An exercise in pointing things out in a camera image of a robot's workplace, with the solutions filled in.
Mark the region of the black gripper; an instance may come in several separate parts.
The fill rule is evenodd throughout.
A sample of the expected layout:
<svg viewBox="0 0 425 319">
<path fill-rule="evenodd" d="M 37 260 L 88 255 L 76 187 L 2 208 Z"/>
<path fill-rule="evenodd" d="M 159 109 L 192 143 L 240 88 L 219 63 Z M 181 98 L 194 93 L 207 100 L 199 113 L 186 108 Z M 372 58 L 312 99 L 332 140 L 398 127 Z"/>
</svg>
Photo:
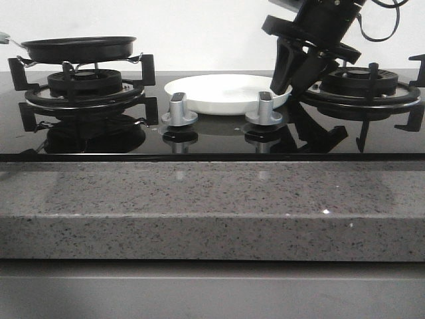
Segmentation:
<svg viewBox="0 0 425 319">
<path fill-rule="evenodd" d="M 333 72 L 339 63 L 326 51 L 356 63 L 361 53 L 341 43 L 364 1 L 274 1 L 296 13 L 293 21 L 267 16 L 262 29 L 278 36 L 274 73 L 270 89 L 283 94 L 289 86 L 292 96 L 302 95 L 318 80 Z M 305 42 L 319 50 L 303 51 Z"/>
</svg>

